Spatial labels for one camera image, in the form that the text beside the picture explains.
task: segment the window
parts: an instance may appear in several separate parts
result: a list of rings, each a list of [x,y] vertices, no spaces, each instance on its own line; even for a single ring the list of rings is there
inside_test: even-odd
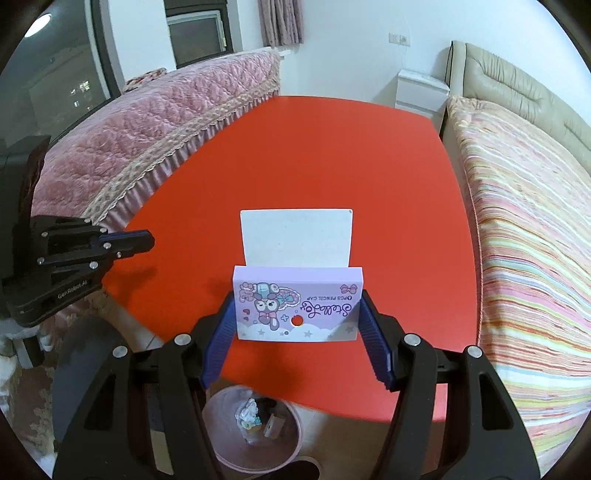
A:
[[[587,0],[540,0],[591,70],[591,4]]]
[[[232,52],[224,0],[165,0],[164,4],[177,67]]]
[[[119,94],[99,55],[97,8],[94,0],[56,0],[19,43],[0,75],[0,139],[7,145],[28,135],[55,142]]]

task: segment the pink quilt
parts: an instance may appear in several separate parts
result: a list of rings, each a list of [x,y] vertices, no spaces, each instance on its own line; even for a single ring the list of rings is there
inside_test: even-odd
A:
[[[185,67],[124,94],[48,152],[33,215],[124,228],[207,139],[278,91],[279,57],[259,51]]]

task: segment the metal screw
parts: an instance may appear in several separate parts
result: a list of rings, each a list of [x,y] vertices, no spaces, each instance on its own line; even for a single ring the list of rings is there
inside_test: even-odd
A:
[[[115,358],[123,358],[125,355],[127,355],[128,351],[129,350],[127,350],[126,346],[119,345],[113,348],[113,356]]]
[[[191,336],[188,333],[181,333],[174,338],[174,343],[179,346],[188,345],[191,343]]]
[[[419,343],[421,343],[421,338],[414,333],[409,333],[404,336],[404,343],[410,346],[417,346]]]
[[[480,350],[480,348],[478,348],[476,345],[470,345],[467,351],[468,355],[474,358],[480,358],[482,356],[482,350]]]

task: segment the robotic arm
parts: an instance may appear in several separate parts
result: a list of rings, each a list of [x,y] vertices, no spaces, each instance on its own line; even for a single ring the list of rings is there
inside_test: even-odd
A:
[[[0,151],[0,343],[21,366],[43,362],[43,321],[102,287],[113,262],[154,246],[148,231],[112,233],[90,219],[31,218],[49,137]]]

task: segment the ceiling light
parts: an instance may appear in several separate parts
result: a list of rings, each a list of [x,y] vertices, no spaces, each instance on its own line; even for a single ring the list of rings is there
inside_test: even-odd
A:
[[[35,33],[45,27],[49,23],[49,20],[51,20],[51,14],[45,14],[37,18],[33,22],[33,25],[31,25],[31,28],[25,33],[25,38],[32,37]]]

